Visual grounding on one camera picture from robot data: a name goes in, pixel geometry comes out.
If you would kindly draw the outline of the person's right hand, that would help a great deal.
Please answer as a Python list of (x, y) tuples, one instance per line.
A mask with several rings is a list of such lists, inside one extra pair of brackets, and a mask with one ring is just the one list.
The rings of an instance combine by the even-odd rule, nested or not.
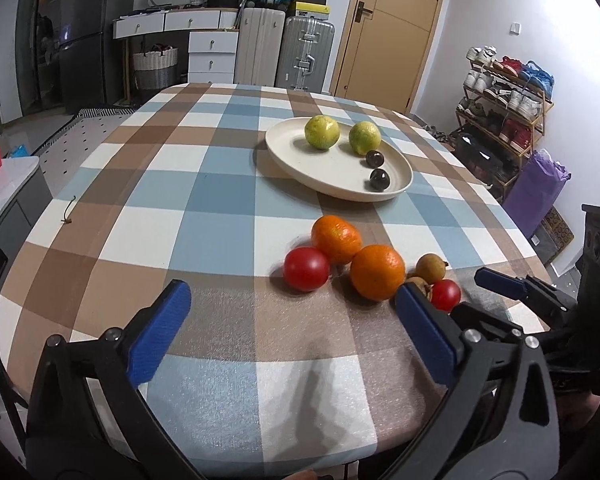
[(592, 392), (556, 399), (559, 418), (560, 463), (568, 463), (591, 445), (600, 445), (600, 396)]

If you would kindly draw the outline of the person's left hand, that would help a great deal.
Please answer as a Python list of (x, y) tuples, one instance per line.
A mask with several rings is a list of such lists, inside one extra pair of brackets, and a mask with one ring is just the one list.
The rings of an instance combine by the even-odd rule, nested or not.
[(313, 469), (298, 471), (295, 474), (291, 474), (283, 480), (317, 480), (318, 476)]

